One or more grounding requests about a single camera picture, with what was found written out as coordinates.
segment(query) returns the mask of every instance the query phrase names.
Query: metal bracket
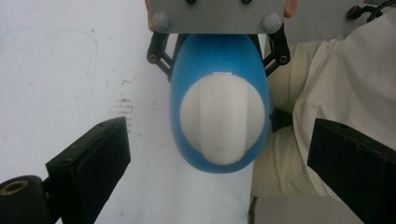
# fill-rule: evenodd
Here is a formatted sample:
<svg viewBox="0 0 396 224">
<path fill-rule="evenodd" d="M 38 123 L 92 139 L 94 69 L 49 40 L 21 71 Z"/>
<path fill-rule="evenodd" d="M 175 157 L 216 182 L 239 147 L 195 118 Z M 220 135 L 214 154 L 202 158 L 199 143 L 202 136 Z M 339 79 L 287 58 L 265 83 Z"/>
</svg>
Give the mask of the metal bracket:
<svg viewBox="0 0 396 224">
<path fill-rule="evenodd" d="M 178 35 L 173 58 L 166 54 L 166 44 L 169 34 L 154 32 L 151 43 L 148 47 L 147 59 L 149 63 L 156 64 L 167 76 L 168 80 L 172 77 L 172 68 L 177 57 L 178 50 L 189 35 Z M 261 53 L 258 35 L 250 35 L 250 39 Z M 271 53 L 262 61 L 265 73 L 270 76 L 280 65 L 288 64 L 290 61 L 290 51 L 288 40 L 285 36 L 284 25 L 275 33 L 268 35 Z"/>
</svg>

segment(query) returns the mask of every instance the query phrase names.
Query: gray mount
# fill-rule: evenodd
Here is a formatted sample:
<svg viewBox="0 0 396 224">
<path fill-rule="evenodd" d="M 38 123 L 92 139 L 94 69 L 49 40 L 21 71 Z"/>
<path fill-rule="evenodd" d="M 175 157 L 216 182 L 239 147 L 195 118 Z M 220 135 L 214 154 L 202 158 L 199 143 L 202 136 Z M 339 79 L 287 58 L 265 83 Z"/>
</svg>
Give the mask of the gray mount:
<svg viewBox="0 0 396 224">
<path fill-rule="evenodd" d="M 163 34 L 272 34 L 283 23 L 284 0 L 150 0 Z"/>
</svg>

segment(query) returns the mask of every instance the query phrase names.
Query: dark mark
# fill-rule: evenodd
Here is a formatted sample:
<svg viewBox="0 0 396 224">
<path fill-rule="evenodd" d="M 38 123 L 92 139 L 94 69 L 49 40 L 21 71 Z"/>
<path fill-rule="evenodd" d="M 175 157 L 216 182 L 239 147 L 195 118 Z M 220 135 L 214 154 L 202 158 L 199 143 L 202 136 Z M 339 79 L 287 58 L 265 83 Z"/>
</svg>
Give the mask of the dark mark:
<svg viewBox="0 0 396 224">
<path fill-rule="evenodd" d="M 124 80 L 122 81 L 122 86 L 125 85 L 125 84 L 128 84 L 128 83 L 131 83 L 131 81 L 128 81 L 128 80 L 124 79 Z"/>
</svg>

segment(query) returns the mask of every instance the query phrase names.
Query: white plastic part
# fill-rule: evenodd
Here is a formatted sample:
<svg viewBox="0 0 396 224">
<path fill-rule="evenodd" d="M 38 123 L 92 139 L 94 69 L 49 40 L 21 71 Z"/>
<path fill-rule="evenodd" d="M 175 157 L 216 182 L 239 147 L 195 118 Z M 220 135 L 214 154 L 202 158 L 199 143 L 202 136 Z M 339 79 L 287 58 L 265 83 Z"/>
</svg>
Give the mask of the white plastic part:
<svg viewBox="0 0 396 224">
<path fill-rule="evenodd" d="M 187 91 L 180 123 L 190 144 L 215 164 L 239 161 L 262 133 L 265 111 L 256 89 L 231 73 L 213 73 Z"/>
</svg>

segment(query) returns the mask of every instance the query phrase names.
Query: beige fabric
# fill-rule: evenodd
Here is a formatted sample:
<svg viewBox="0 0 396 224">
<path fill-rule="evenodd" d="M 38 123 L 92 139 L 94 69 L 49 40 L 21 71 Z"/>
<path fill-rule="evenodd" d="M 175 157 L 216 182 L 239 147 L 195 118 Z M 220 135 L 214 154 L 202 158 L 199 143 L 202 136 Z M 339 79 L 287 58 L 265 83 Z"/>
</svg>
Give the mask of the beige fabric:
<svg viewBox="0 0 396 224">
<path fill-rule="evenodd" d="M 293 110 L 298 148 L 307 160 L 315 119 L 344 123 L 396 149 L 396 9 L 320 45 Z M 319 195 L 336 198 L 311 169 Z"/>
<path fill-rule="evenodd" d="M 311 42 L 290 47 L 290 63 L 277 68 L 268 78 L 273 106 L 292 113 L 320 44 Z M 256 197 L 317 195 L 291 126 L 268 134 L 261 154 L 254 161 L 251 193 Z"/>
</svg>

